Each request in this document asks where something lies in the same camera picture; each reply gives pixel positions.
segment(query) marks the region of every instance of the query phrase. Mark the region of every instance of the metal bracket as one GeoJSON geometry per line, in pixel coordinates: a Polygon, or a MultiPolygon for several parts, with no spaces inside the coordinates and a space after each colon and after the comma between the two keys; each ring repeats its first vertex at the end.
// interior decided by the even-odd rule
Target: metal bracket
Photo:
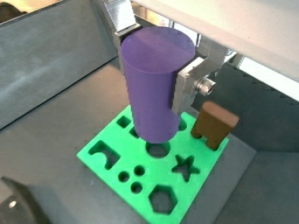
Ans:
{"type": "Polygon", "coordinates": [[[104,12],[104,24],[107,31],[112,32],[114,44],[120,58],[120,72],[124,73],[122,64],[120,45],[126,37],[142,29],[142,25],[136,23],[136,17],[130,0],[98,0],[100,9],[104,12]]]}
{"type": "Polygon", "coordinates": [[[242,62],[244,60],[244,56],[242,54],[236,54],[232,62],[230,63],[234,67],[239,68],[242,62]]]}
{"type": "Polygon", "coordinates": [[[227,47],[202,37],[198,48],[200,57],[180,70],[176,77],[172,97],[172,112],[176,115],[192,105],[195,95],[199,92],[208,95],[214,90],[216,83],[208,79],[208,76],[220,69],[228,60],[228,53],[227,47]]]}

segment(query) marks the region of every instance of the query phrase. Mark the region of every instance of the hexagon-shaped hole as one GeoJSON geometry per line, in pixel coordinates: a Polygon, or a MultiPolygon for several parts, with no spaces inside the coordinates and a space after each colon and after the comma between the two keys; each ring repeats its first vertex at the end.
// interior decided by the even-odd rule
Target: hexagon-shaped hole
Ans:
{"type": "Polygon", "coordinates": [[[152,209],[159,214],[171,214],[178,204],[174,189],[167,185],[158,185],[150,193],[152,209]]]}

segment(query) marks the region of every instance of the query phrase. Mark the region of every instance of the purple cylinder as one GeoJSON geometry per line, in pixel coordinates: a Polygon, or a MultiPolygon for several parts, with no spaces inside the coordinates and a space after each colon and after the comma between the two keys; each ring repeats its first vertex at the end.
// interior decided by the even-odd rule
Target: purple cylinder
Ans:
{"type": "Polygon", "coordinates": [[[168,27],[148,27],[122,44],[126,84],[136,134],[152,144],[167,142],[179,129],[172,112],[176,70],[194,58],[190,37],[168,27]]]}

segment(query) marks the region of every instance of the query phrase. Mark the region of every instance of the gray table surface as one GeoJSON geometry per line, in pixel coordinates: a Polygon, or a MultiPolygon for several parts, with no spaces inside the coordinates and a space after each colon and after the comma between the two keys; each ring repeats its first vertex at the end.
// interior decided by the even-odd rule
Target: gray table surface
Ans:
{"type": "Polygon", "coordinates": [[[260,151],[215,224],[299,223],[299,153],[260,151]]]}
{"type": "MultiPolygon", "coordinates": [[[[76,159],[127,105],[115,59],[0,130],[0,176],[30,186],[55,224],[146,223],[76,159]]],[[[230,136],[182,223],[214,223],[254,156],[255,151],[230,136]]]]}

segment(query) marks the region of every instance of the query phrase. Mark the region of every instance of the hole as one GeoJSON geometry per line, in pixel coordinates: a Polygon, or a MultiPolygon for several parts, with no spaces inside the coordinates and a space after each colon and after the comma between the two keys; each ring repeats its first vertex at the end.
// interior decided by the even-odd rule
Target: hole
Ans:
{"type": "Polygon", "coordinates": [[[130,179],[130,175],[126,171],[122,171],[119,174],[118,174],[118,179],[122,181],[122,182],[127,182],[128,179],[130,179]]]}
{"type": "Polygon", "coordinates": [[[171,150],[170,143],[146,143],[146,150],[154,158],[164,158],[171,150]]]}
{"type": "Polygon", "coordinates": [[[132,185],[131,185],[131,191],[132,193],[140,193],[143,191],[143,186],[140,183],[135,182],[132,185]]]}
{"type": "Polygon", "coordinates": [[[171,214],[178,204],[174,189],[166,185],[158,185],[148,196],[152,209],[159,214],[171,214]]]}
{"type": "Polygon", "coordinates": [[[135,127],[130,130],[130,134],[131,134],[135,138],[139,138],[139,135],[136,134],[136,129],[135,129],[135,127]]]}
{"type": "Polygon", "coordinates": [[[120,156],[103,141],[98,141],[88,151],[90,155],[94,155],[95,153],[103,153],[107,156],[106,168],[110,170],[120,159],[120,156]]]}
{"type": "Polygon", "coordinates": [[[188,182],[192,174],[199,174],[200,170],[192,165],[194,156],[183,159],[179,155],[175,156],[178,165],[172,168],[172,172],[182,174],[184,182],[188,182]]]}
{"type": "Polygon", "coordinates": [[[131,120],[128,118],[126,118],[124,116],[122,116],[118,119],[116,123],[124,129],[127,127],[127,125],[131,123],[131,120]]]}
{"type": "Polygon", "coordinates": [[[136,168],[135,168],[135,175],[136,176],[143,176],[146,174],[146,168],[139,165],[136,168]]]}
{"type": "Polygon", "coordinates": [[[180,120],[180,124],[179,124],[179,130],[186,130],[187,129],[187,123],[186,121],[182,119],[180,120]]]}

